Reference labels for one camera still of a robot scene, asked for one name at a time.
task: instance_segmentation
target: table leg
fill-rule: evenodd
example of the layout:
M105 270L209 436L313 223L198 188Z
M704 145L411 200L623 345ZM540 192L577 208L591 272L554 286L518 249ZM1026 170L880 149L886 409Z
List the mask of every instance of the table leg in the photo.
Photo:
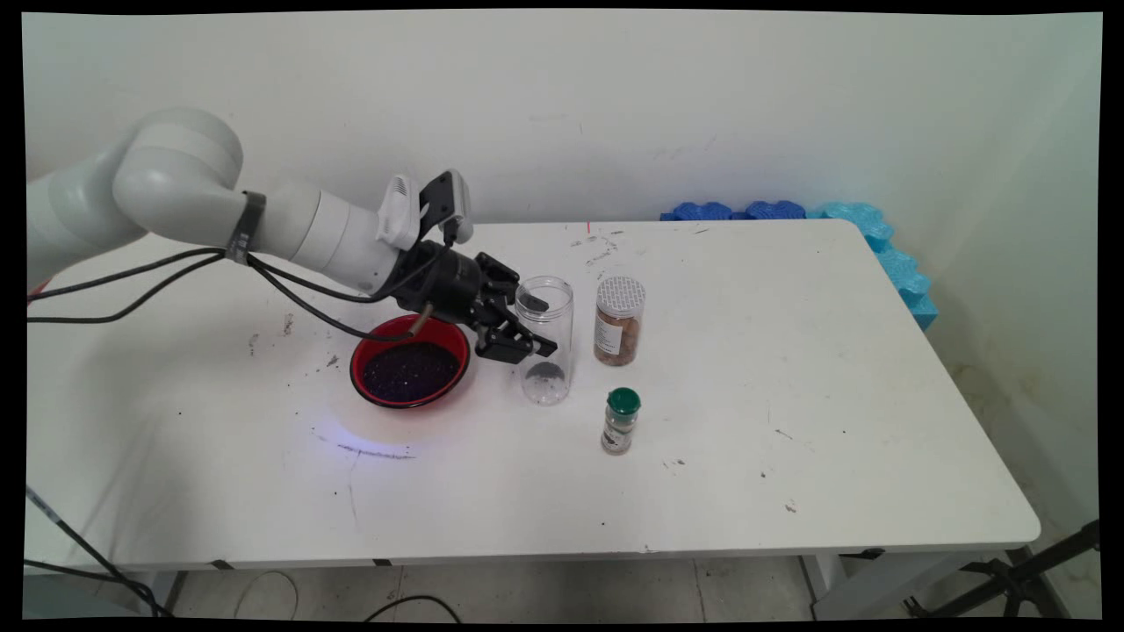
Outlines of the table leg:
M166 607L167 599L172 595L172 588L175 586L179 575L174 570L152 571L144 574L137 580L152 589L152 596L156 599L157 604Z
M883 553L846 577L837 556L806 556L808 579L816 593L812 612L821 621L874 616L955 571L972 557L970 552ZM814 579L817 576L823 595Z

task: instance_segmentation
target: tabletop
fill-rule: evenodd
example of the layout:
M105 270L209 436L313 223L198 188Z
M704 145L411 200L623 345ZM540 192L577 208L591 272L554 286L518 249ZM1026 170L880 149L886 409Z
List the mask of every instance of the tabletop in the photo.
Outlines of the tabletop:
M189 247L147 236L51 287ZM356 338L224 261L117 323L28 325L28 484L136 569L996 550L1039 534L847 223L480 225L456 250L571 283L566 399L538 407L513 365L473 356L433 405L373 406L348 377ZM595 295L618 271L647 299L636 361L607 367ZM28 313L110 314L167 273ZM356 328L402 313L296 291ZM615 387L643 403L623 455L599 443ZM26 557L91 563L29 503L25 521Z

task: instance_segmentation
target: floor tile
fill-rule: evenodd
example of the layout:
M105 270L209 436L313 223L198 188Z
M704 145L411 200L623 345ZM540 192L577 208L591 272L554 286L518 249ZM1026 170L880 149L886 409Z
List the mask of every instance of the floor tile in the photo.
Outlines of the floor tile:
M696 563L708 623L812 620L799 558L699 559Z
M400 577L400 568L373 566L194 571L175 615L359 622L393 598Z
M691 560L407 567L402 595L434 595L465 623L678 623L703 621ZM379 621L448 621L407 603Z

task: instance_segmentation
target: black cable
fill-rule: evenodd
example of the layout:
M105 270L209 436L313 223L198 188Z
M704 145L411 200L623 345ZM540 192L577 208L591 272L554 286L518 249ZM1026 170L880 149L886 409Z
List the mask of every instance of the black cable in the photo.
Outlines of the black cable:
M429 595L414 595L413 597L402 597L401 599L397 599L397 601L390 602L389 604L387 604L387 605L382 606L381 608L374 611L374 614L372 614L371 616L364 619L363 623L370 623L372 619L374 619L374 617L379 616L380 614L387 612L388 610L397 606L398 604L405 604L406 602L417 602L417 601L433 602L433 603L437 604L438 606L445 608L445 612L447 612L448 615L453 617L453 621L455 621L457 623L461 623L461 617L456 616L456 613L453 611L453 608L448 607L448 604L446 604L445 602L438 599L437 597L430 597Z
M230 619L238 619L238 611L242 610L242 602L246 601L246 595L250 594L250 589L254 587L254 584L256 584L259 579L265 577L266 575L280 575L281 577L284 577L285 581L289 583L289 586L292 586L294 602L292 604L292 614L289 615L289 621L292 621L293 617L297 616L297 610L300 607L300 590L297 589L297 583L280 570L266 570L265 572L251 579L250 584L246 584L246 587L242 589L242 595L238 595L238 603L234 604L234 614L230 615Z
M395 336L380 336L380 335L375 335L375 334L368 334L368 333L361 332L359 329L348 327L347 325L344 325L339 320L336 320L332 316L328 316L327 314L320 312L319 309L317 309L317 308L312 307L311 305L309 305L308 303L306 303L305 299L300 298L299 296L297 296L296 294L293 294L292 290L290 290L289 288L284 287L283 285L281 285L281 281L278 281L273 277L273 274L270 274L269 272L266 272L265 270L263 270L261 268L254 268L254 270L256 270L259 274L261 274L262 277L264 277L266 281L269 281L270 283L272 283L274 288L277 288L278 290L280 290L281 294L285 295L287 297L289 297L290 300L292 300L297 305L299 305L302 308L305 308L309 314L311 314L312 316L316 316L320 320L324 320L325 323L332 325L333 327L335 327L335 328L337 328L337 329L339 329L342 332L348 333L348 334L351 334L353 336L361 337L361 338L364 338L364 340L373 340L375 342L399 342L399 341L404 341L404 340L414 337L414 334L411 334L409 332L406 332L405 334L398 334L398 335L395 335Z
M147 605L153 611L153 616L163 615L173 619L175 617L175 615L169 612L167 608L165 608L164 606L160 605L156 602L155 596L153 596L152 594L152 589L145 586L140 581L136 581L127 577L125 579L118 579L117 577L114 577L111 575L106 575L103 572L89 572L84 570L79 570L76 568L67 568L64 566L48 565L46 562L37 562L35 560L29 560L27 558L24 558L24 566L42 568L43 570L61 572L64 575L73 575L75 577L84 577L87 579L97 579L98 581L109 581L110 584L120 584L132 589L137 595L137 597L140 597L140 599L145 603L145 605Z
M438 259L441 259L441 256L443 254L445 254L446 252L448 252L448 249L451 249L451 247L452 247L452 243L445 244L437 252L437 254L433 255L432 259L429 259L424 264L422 264L419 268L417 268L416 270L414 270L413 272L410 272L409 274L407 274L405 278L402 278L401 280L399 280L398 282L396 282L393 286L391 286L389 288L382 288L382 289L380 289L374 295L372 295L371 298L373 298L375 300L382 300L383 298L386 298L386 296L390 295L390 292L393 292L398 288L402 287L410 279L413 279L414 277L416 277L417 274L422 273L424 270L426 270L427 268L429 268L430 265L433 265ZM375 342L400 342L400 341L408 340L408 338L410 338L410 337L414 336L414 334L411 334L409 332L406 332L404 334L393 335L393 336L380 336L380 335L375 335L375 334L369 334L369 333L365 333L365 332L361 332L361 331L359 331L356 328L350 327L350 326L341 323L339 320L336 320L335 318L328 316L327 314L320 312L319 309L312 307L305 299L302 299L299 296L297 296L296 294L293 294L292 290L290 290L289 288L284 287L284 285L281 283L281 281L278 281L277 278L273 277L273 274L271 274L270 272L268 272L265 270L265 264L263 264L260 260L255 259L255 261L253 263L251 263L251 267L254 270L256 270L259 274L261 274L262 277L264 277L265 280L269 281L274 288L277 288L279 291L281 291L281 294L283 294L287 297L289 297L290 300L292 300L293 303L296 303L297 305L299 305L300 307L302 307L305 310L307 310L312 316L316 316L320 320L324 320L325 323L332 325L333 327L335 327L335 328L337 328L337 329L339 329L342 332L348 333L348 334L351 334L351 335L353 335L355 337L361 337L363 340L372 340L372 341L375 341ZM289 276L288 273L284 273L283 276L285 278L296 278L296 277ZM298 282L300 285L305 286L305 287L315 286L315 283L305 281L303 279L301 279ZM339 292L336 292L335 290L329 290L328 288L323 288L320 286L316 286L312 289L318 289L317 291L319 291L320 289L323 289L323 290L326 290L326 292L332 292L332 295L338 295L339 294ZM363 300L362 303L370 303L370 301L369 300Z
M397 291L399 288L401 288L406 283L408 283L411 280L414 280L414 278L417 277L418 274L420 274L422 272L425 272L426 270L428 270L434 263L437 262L438 259L441 259L441 256L443 254L445 254L446 252L448 252L448 250L452 246L453 246L452 243L445 244L437 252L437 254L435 254L432 258L429 258L428 261L426 261L425 263L423 263L422 265L419 265L416 270L411 271L409 274L407 274L402 279L399 279L398 281L396 281L393 286L380 288L378 291L375 291L371 296L352 296L350 294L344 294L344 292L341 292L341 291L333 290L330 288L326 288L324 286L319 286L319 285L314 283L311 281L301 279L300 277L298 277L296 274L291 274L289 272L285 272L284 270L279 269L279 268L274 268L273 265L270 265L269 263L265 263L264 261L262 261L261 259L257 259L256 256L254 256L252 254L251 255L246 255L246 262L251 265L251 268L263 269L263 270L265 270L268 272L272 272L273 274L277 274L278 277L281 277L282 279L288 279L288 280L290 280L290 281L292 281L292 282L294 282L294 283L297 283L299 286L303 286L303 287L306 287L306 288L308 288L310 290L316 290L316 291L318 291L318 292L320 292L323 295L330 296L333 298L338 298L338 299L342 299L342 300L350 300L352 303L378 303L378 301L387 298L388 296L390 296L395 291Z
M148 300L149 298L152 298L153 295L155 295L160 290L166 288L170 283L172 283L173 281L175 281L180 277L183 277L184 274L193 272L193 271L202 268L203 265L210 265L211 263L215 263L216 261L219 261L223 258L224 258L224 254L215 254L215 256L208 256L207 259L205 259L202 261L198 261L196 263L192 263L191 265L188 265L183 270L180 270L179 272L175 272L174 274L171 274L170 277L167 277L163 281L156 283L151 290L148 290L144 295L142 295L140 298L136 299L135 301L133 301L132 305L129 305L125 309L121 309L117 314L111 314L109 316L99 316L99 317L94 317L94 318L64 318L64 317L57 317L57 316L29 316L27 318L27 322L28 323L65 323L65 324L79 324L79 325L98 325L98 324L101 324L101 323L112 323L114 320L120 320L121 318L128 316L134 309L136 309L137 307L140 307L142 305L144 305L144 303L146 300Z
M81 547L82 550L84 550L91 558L97 560L102 568L108 570L109 574L114 576L115 579L120 580L120 583L129 587L137 595L137 597L140 597L140 599L143 599L146 604L148 604L148 607L152 608L153 616L160 616L161 611L166 613L165 616L171 616L170 612L167 612L166 610L164 610L163 606L156 603L156 598L152 594L151 588L148 588L144 584L140 584L139 581L134 581L125 577L125 575L123 575L121 571L117 570L116 566L110 563L109 560L102 557L97 549L91 547L90 543L85 541L85 538L82 538L81 535L78 534L76 531L71 529L71 525L66 524L66 521L60 517L58 514L56 514L54 509L52 509L51 506L47 505L46 500L40 498L39 495L36 494L34 489L31 489L30 485L27 485L25 482L24 487L26 489L25 495L27 496L27 499L30 500L31 504L35 505L40 512L43 512L43 514L47 516L47 520L55 523L55 526L61 529L63 533L65 533L66 535L70 536L71 540L76 542L78 545Z
M176 261L180 261L182 259L188 259L189 256L198 256L200 254L225 254L225 253L226 253L225 250L218 249L218 247L206 247L206 249L189 250L189 251L185 251L185 252L181 252L179 254L173 254L172 256L169 256L169 258L165 258L165 259L161 259L160 261L154 261L154 262L148 263L146 265L139 265L137 268L133 268L133 269L126 270L124 272L118 272L116 274L110 274L108 277L102 277L100 279L94 279L92 281L87 281L84 283L75 283L73 286L66 286L65 288L58 288L58 289L54 289L54 290L42 291L42 292L35 294L35 295L28 295L27 301L31 303L34 300L43 300L45 298L52 298L52 297L56 297L56 296L64 295L64 294L76 292L79 290L85 290L85 289L89 289L89 288L96 288L98 286L101 286L101 285L105 285L105 283L109 283L111 281L117 281L117 280L120 280L120 279L126 279L126 278L132 277L134 274L139 274L142 272L147 272L149 270L155 270L157 268L163 268L164 265L167 265L169 263L175 263Z

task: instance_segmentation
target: robotic arm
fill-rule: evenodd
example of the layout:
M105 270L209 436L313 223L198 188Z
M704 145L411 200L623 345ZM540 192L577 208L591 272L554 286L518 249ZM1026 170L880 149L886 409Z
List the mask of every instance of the robotic arm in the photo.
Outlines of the robotic arm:
M103 152L27 186L27 289L63 269L140 238L145 233L227 247L239 219L261 196L236 192L242 145L217 117L197 109L148 115ZM395 287L434 256L424 272L390 295L399 307L472 327L477 354L517 363L556 345L532 334L507 306L519 276L484 253L469 259L446 245L472 236L469 191L446 171L420 190L396 175L378 211L327 191L285 183L264 197L248 250L320 272L374 295Z

